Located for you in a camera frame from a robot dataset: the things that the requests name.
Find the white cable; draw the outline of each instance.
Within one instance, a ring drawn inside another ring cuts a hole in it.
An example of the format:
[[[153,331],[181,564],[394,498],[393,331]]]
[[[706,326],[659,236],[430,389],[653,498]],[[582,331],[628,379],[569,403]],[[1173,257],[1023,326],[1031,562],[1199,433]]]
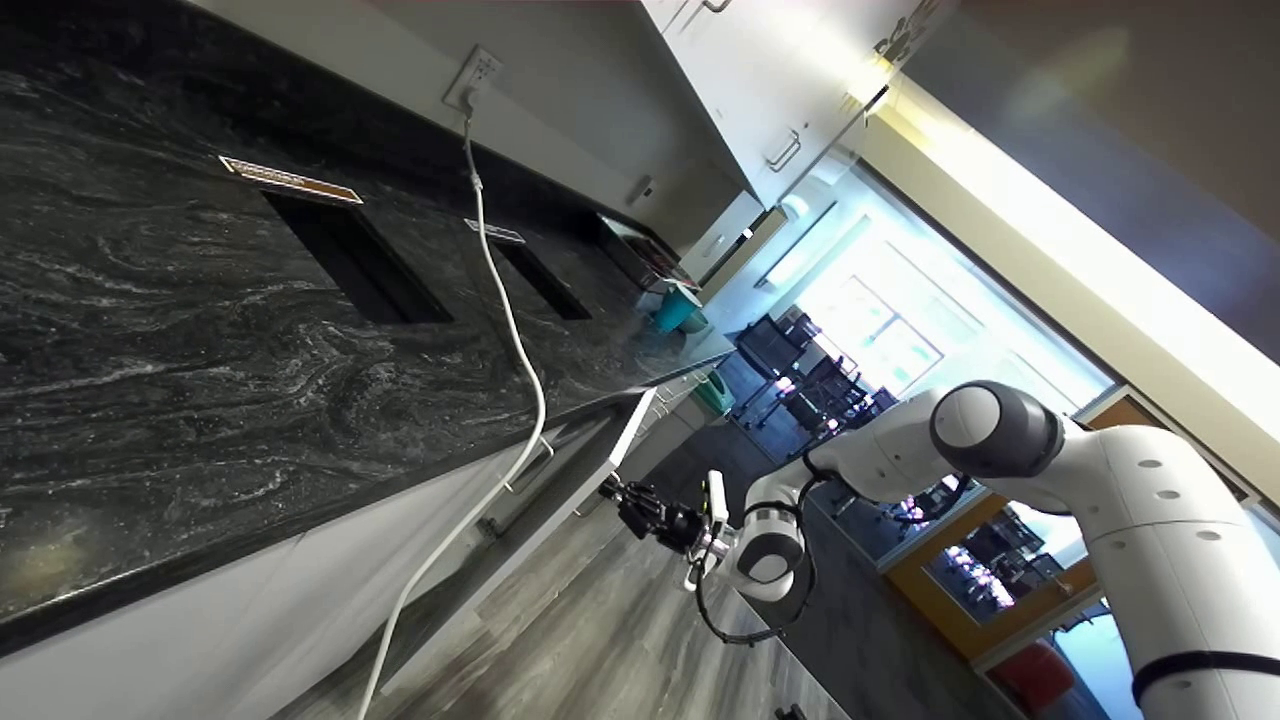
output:
[[[514,312],[513,312],[513,296],[508,296],[508,285],[505,277],[494,273],[492,263],[492,249],[486,249],[486,230],[482,230],[482,181],[474,171],[474,158],[471,158],[471,113],[463,115],[463,153],[469,153],[469,171],[471,171],[471,191],[474,191],[474,236],[479,236],[479,253],[482,253],[482,263],[486,263],[486,277],[494,285],[494,300],[505,306],[505,319],[508,319],[508,331],[513,331],[513,347],[518,357],[518,368],[531,383],[531,403],[535,403],[535,415],[531,415],[531,433],[514,457],[514,464],[492,485],[492,493],[436,546],[436,551],[406,577],[406,586],[401,587],[394,604],[393,604],[393,618],[382,624],[382,639],[375,649],[375,659],[371,659],[371,671],[367,671],[367,684],[363,684],[363,701],[359,701],[359,713],[356,720],[367,720],[367,709],[371,709],[371,695],[375,695],[375,684],[382,677],[382,665],[387,665],[387,653],[393,653],[393,637],[394,637],[394,624],[401,624],[401,612],[410,598],[410,587],[441,564],[441,555],[454,546],[460,531],[469,531],[479,513],[494,500],[494,493],[505,493],[514,471],[527,464],[531,448],[541,446],[545,436],[545,424],[546,424],[546,395],[545,395],[545,379],[535,378],[527,354],[524,354],[524,339],[518,339],[518,326],[514,326]]]

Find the ceiling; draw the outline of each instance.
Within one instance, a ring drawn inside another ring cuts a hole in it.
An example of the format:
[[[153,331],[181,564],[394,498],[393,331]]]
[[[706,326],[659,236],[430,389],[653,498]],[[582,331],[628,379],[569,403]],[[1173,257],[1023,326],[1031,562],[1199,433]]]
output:
[[[1276,37],[1276,0],[961,0],[909,73],[1280,360]]]

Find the black marble countertop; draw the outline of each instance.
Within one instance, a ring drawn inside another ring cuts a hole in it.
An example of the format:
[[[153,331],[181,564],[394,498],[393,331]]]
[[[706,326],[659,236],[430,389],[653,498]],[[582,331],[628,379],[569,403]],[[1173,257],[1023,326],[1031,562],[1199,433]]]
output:
[[[460,140],[184,5],[0,7],[0,653],[514,446],[531,391]],[[367,326],[216,158],[350,184],[454,318]],[[479,158],[552,415],[715,360],[655,335],[576,197]]]

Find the wall outlet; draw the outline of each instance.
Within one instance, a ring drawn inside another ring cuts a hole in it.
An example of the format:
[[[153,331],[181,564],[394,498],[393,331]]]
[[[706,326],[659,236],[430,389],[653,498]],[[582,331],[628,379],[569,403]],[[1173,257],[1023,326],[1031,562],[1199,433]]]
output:
[[[444,88],[444,105],[454,113],[471,113],[469,105],[474,105],[499,76],[505,64],[486,49],[471,45],[463,70]]]

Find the upper cabinet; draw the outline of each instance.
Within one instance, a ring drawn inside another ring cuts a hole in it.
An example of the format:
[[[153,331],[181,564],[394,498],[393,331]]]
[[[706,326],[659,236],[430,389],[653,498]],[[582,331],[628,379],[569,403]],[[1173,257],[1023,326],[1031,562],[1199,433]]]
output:
[[[957,0],[644,0],[757,200],[773,210]]]

